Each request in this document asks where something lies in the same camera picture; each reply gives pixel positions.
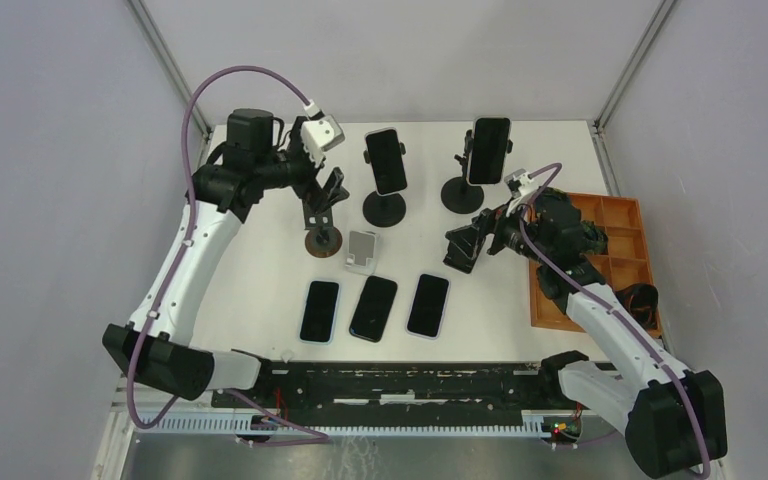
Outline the wooden-base black plate stand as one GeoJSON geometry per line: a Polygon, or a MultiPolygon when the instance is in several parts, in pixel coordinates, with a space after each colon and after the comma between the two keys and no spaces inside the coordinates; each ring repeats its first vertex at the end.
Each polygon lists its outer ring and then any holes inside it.
{"type": "Polygon", "coordinates": [[[346,199],[335,194],[327,200],[319,200],[313,193],[301,197],[305,222],[305,249],[315,258],[328,258],[341,248],[343,237],[333,220],[333,206],[346,199]]]}

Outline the phone with light blue case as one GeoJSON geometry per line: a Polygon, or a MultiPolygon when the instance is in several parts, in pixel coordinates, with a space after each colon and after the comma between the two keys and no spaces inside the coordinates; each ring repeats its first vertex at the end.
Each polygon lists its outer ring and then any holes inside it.
{"type": "Polygon", "coordinates": [[[302,342],[327,344],[331,341],[339,295],[337,282],[314,280],[310,283],[299,329],[302,342]]]}

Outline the phone with white case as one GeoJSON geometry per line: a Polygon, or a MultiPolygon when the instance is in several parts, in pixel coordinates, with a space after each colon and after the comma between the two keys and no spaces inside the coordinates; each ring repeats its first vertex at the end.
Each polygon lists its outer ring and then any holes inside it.
{"type": "Polygon", "coordinates": [[[380,342],[398,284],[390,279],[370,276],[366,279],[349,324],[349,333],[369,342],[380,342]]]}

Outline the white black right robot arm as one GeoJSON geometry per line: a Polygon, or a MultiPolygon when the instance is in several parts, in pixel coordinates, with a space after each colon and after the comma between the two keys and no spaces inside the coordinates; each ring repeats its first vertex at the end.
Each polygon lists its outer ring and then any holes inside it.
{"type": "Polygon", "coordinates": [[[616,370],[611,376],[577,351],[548,357],[537,382],[551,408],[576,401],[620,433],[653,479],[691,470],[699,479],[728,452],[724,390],[710,371],[694,371],[633,318],[589,257],[607,236],[553,188],[484,209],[445,235],[446,265],[468,273],[479,255],[510,250],[535,262],[541,293],[581,327],[616,370]]]}

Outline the phone with purple case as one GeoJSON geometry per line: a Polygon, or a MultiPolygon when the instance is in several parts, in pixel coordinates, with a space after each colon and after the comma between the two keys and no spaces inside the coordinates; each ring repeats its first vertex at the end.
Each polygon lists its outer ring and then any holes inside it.
{"type": "Polygon", "coordinates": [[[430,275],[419,276],[406,329],[409,333],[427,339],[439,337],[447,305],[450,281],[430,275]]]}

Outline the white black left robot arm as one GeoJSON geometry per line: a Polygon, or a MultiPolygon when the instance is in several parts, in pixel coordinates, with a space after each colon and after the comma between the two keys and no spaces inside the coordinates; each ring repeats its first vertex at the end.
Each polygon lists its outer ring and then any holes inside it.
{"type": "Polygon", "coordinates": [[[325,183],[317,180],[326,152],[345,139],[336,119],[309,108],[290,128],[286,148],[273,138],[282,128],[282,120],[268,111],[234,110],[225,141],[192,174],[194,197],[184,206],[158,276],[130,319],[108,325],[102,337],[104,348],[132,383],[186,400],[209,390],[235,389],[255,408],[272,399],[274,381],[260,372],[258,357],[199,350],[190,342],[224,252],[266,191],[291,188],[310,217],[349,196],[339,168],[325,183]]]}

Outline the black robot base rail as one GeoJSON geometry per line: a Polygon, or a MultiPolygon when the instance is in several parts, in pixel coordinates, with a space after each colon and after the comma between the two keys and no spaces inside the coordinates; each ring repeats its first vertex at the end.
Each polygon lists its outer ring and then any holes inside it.
{"type": "Polygon", "coordinates": [[[275,361],[245,394],[306,427],[508,427],[576,408],[534,362],[275,361]]]}

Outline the silver folding phone stand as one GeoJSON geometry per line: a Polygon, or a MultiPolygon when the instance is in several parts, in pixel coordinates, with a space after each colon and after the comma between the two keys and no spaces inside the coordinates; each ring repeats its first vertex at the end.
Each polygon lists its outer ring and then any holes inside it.
{"type": "Polygon", "coordinates": [[[379,235],[372,231],[349,232],[345,268],[351,273],[371,276],[378,263],[379,235]]]}

